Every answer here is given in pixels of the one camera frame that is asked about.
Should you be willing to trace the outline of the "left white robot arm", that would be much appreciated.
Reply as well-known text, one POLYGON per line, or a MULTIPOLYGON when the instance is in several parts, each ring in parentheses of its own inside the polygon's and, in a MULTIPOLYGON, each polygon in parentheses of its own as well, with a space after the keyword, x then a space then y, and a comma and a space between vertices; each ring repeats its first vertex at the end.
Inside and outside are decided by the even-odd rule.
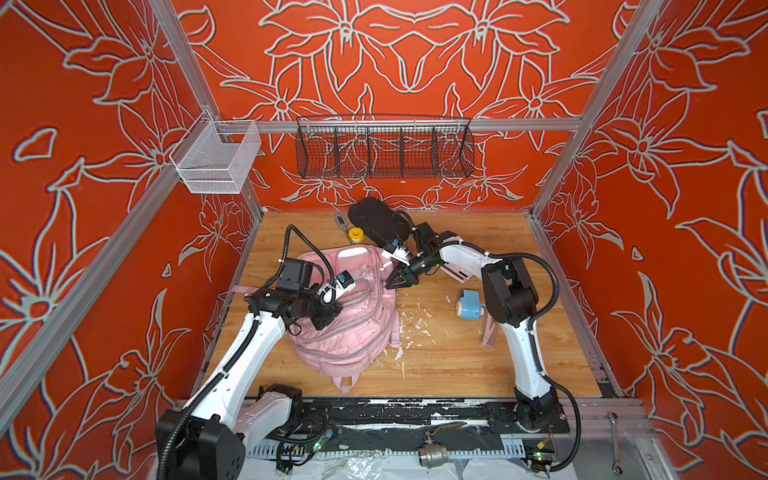
POLYGON ((264 439, 277 442, 276 459, 302 446, 312 457, 328 436, 324 412, 303 413, 299 389, 276 384, 248 409, 247 393, 269 353, 307 319, 317 330, 341 312, 356 282, 335 270, 318 248, 317 262, 283 255, 275 275, 245 295, 248 312, 213 374, 181 410, 164 412, 155 429, 159 479, 236 479, 247 453, 264 439))

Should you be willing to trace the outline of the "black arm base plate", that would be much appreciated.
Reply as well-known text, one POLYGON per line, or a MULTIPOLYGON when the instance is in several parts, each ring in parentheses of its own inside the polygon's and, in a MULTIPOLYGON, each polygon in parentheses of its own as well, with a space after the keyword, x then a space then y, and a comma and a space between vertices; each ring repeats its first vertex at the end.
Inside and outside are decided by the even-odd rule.
POLYGON ((573 426, 560 407, 536 427, 525 427, 519 413, 513 398, 310 396, 295 419, 267 437, 304 438, 323 427, 423 428, 451 422, 501 434, 568 434, 573 426))

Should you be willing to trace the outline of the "blue pencil sharpener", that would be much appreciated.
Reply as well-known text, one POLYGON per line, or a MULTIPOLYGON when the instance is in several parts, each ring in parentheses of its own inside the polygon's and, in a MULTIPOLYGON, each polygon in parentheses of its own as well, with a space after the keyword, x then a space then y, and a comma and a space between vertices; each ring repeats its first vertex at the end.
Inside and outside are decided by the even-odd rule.
POLYGON ((462 290, 456 302, 456 315, 465 320, 479 320, 485 312, 480 294, 475 290, 462 290))

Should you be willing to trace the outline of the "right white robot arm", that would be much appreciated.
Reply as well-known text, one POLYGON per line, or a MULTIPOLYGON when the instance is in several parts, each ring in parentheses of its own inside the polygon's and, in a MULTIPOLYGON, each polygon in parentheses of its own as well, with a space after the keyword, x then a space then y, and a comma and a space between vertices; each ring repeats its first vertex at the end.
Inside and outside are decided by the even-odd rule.
POLYGON ((400 236, 386 244, 384 253, 398 261, 386 287, 416 286, 421 276, 446 264, 479 278, 485 311, 501 326, 513 361, 516 421, 528 432, 546 427, 561 414, 557 396, 560 388, 546 372, 537 333, 538 320, 555 306, 559 297, 560 285, 552 267, 534 254, 492 253, 450 231, 437 234, 428 223, 415 225, 403 211, 396 210, 391 217, 407 222, 417 252, 411 254, 400 236), (552 293, 543 306, 538 305, 539 296, 525 265, 527 260, 538 264, 551 280, 552 293))

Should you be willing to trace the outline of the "pink student backpack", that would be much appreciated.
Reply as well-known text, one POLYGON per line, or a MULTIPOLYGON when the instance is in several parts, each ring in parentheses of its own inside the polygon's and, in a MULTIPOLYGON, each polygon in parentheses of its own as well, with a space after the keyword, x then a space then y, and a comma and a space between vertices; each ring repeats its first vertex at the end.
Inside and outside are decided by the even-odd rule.
POLYGON ((400 346, 396 293, 385 286, 393 266, 381 252, 375 246, 362 244, 313 249, 293 258, 313 262, 324 271, 313 271, 311 286, 326 283, 344 270, 356 282, 351 292, 336 300, 343 309, 323 330, 315 330, 309 319, 300 319, 286 329, 282 311, 288 297, 295 294, 276 289, 281 263, 289 258, 283 257, 273 277, 263 286, 246 291, 248 312, 217 372, 237 380, 239 392, 245 392, 270 351, 288 336, 305 364, 329 376, 341 393, 349 393, 361 373, 386 348, 400 346))

